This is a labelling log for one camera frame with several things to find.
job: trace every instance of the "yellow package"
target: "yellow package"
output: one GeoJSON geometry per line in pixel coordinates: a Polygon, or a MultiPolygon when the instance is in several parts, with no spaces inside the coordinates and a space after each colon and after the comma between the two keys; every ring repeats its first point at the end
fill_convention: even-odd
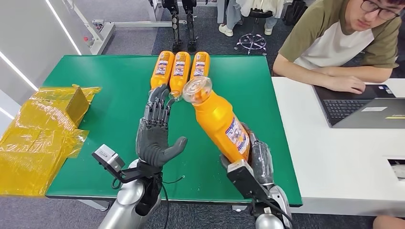
{"type": "Polygon", "coordinates": [[[101,88],[40,88],[0,139],[0,195],[43,196],[66,158],[76,157],[88,131],[79,130],[101,88]]]}

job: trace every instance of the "office chair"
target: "office chair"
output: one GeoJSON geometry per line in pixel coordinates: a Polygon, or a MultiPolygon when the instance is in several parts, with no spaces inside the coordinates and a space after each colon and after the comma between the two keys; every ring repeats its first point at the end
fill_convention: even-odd
{"type": "Polygon", "coordinates": [[[256,18],[255,23],[253,24],[253,29],[251,33],[245,34],[239,38],[239,42],[236,43],[234,47],[235,50],[238,50],[238,45],[242,46],[243,48],[247,49],[247,54],[250,55],[251,50],[263,50],[264,52],[262,55],[266,56],[266,44],[267,41],[265,38],[260,35],[254,35],[255,26],[259,24],[259,18],[269,18],[273,16],[273,12],[263,12],[263,10],[251,9],[249,13],[249,17],[256,18]]]}

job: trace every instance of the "man's hand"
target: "man's hand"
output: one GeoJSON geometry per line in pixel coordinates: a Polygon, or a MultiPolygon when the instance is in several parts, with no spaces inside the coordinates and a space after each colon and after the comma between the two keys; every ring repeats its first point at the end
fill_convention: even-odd
{"type": "Polygon", "coordinates": [[[170,99],[164,105],[168,94],[165,84],[151,91],[144,116],[139,120],[136,152],[142,161],[154,167],[162,167],[175,158],[187,144],[185,137],[179,137],[171,147],[167,142],[170,110],[174,103],[174,99],[170,99]]]}
{"type": "Polygon", "coordinates": [[[366,88],[364,82],[354,76],[330,76],[325,80],[325,87],[337,92],[362,94],[366,88]]]}

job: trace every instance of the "white sneaker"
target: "white sneaker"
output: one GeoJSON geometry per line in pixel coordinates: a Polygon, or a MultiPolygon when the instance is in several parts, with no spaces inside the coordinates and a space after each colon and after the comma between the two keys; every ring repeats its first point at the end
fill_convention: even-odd
{"type": "Polygon", "coordinates": [[[232,37],[234,35],[234,32],[228,29],[228,27],[224,24],[219,25],[219,32],[225,34],[228,37],[232,37]]]}
{"type": "Polygon", "coordinates": [[[267,26],[265,24],[265,35],[271,35],[272,32],[273,32],[273,28],[267,28],[267,26]]]}

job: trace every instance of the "bottle cap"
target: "bottle cap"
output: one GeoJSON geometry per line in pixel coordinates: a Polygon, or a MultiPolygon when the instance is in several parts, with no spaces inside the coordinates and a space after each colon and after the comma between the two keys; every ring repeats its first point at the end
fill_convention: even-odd
{"type": "Polygon", "coordinates": [[[174,101],[178,102],[178,101],[181,100],[181,92],[179,92],[179,91],[172,91],[172,92],[170,92],[170,94],[169,94],[169,98],[170,98],[170,99],[173,98],[174,101]]]}
{"type": "Polygon", "coordinates": [[[183,88],[183,98],[193,104],[204,102],[213,89],[211,79],[205,76],[197,76],[190,80],[183,88]]]}

